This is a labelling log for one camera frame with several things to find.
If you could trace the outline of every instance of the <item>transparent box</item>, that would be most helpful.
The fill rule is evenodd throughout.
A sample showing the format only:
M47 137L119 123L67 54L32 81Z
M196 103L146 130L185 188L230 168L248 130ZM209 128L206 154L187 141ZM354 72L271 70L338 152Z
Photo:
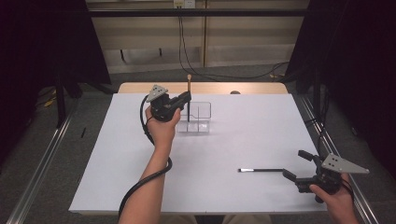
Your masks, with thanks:
M209 102L191 102L189 119L188 104L185 104L177 124L177 131L179 133L208 133L211 111L212 107Z

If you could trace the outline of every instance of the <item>gray carpet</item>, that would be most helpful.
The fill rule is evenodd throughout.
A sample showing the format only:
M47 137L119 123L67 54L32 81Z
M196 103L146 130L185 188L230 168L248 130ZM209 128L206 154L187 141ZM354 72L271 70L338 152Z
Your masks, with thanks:
M275 74L284 74L287 65L280 66ZM258 78L235 78L235 76L255 77L268 73L272 65L230 66L195 69L199 74L217 74L229 77L213 77L218 81L277 81L279 77L262 76ZM187 73L183 70L145 72L136 74L112 75L113 85L117 90L126 81L185 81ZM193 75L193 81L213 81L199 75ZM24 223L116 223L117 217L86 217L68 212L68 207L88 159L91 155L97 135L111 102L111 95L81 84L83 96L78 100L74 114L64 139L58 148L50 168L46 173L35 200ZM295 93L294 83L288 83L289 92ZM294 95L299 105L299 95ZM70 107L76 100L66 95L66 104ZM0 223L6 223L12 209L26 188L35 168L40 162L57 123L56 104L50 107L40 106L35 112L30 127L16 145L0 175ZM369 175L354 175L365 197L372 206L380 223L396 223L396 182L371 154L363 139L355 136L350 123L337 104L330 101L326 129L330 133L341 156L370 169ZM313 141L318 137L308 127ZM327 214L272 215L276 223L330 223ZM216 223L215 218L205 218L205 223Z

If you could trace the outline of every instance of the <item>white tabletop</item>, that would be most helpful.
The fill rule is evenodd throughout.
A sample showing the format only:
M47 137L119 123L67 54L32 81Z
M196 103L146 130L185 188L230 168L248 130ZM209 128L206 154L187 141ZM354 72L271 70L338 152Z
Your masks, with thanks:
M153 150L139 120L144 95L114 94L70 211L116 214L138 181ZM164 213L326 210L314 194L299 193L281 173L237 173L238 168L286 168L297 177L315 174L314 163L297 156L300 149L317 152L290 94L194 94L192 101L211 103L210 132L177 133Z

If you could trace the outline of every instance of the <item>person's right hand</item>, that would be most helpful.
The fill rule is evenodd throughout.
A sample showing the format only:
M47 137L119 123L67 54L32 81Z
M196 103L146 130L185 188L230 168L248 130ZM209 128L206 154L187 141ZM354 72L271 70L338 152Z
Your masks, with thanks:
M148 119L148 131L154 140L154 145L170 146L175 137L176 125L180 120L180 109L178 108L171 120L168 122L158 121L151 115L151 106L146 109L146 118Z
M341 177L349 183L347 174L341 174ZM333 195L328 194L317 185L311 185L309 188L327 204L327 209L333 223L359 224L353 210L352 197L345 187L341 187L340 190Z

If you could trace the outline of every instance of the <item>triangular plate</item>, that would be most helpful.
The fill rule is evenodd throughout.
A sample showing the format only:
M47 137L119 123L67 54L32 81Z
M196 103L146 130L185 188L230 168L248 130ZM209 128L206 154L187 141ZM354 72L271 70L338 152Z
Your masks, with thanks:
M168 89L159 86L159 85L154 85L149 92L148 99L146 100L147 103L157 99L158 97L166 94L168 92Z
M335 171L337 173L348 173L348 174L369 174L370 171L355 163L347 161L334 154L329 154L326 160L322 163L321 167Z

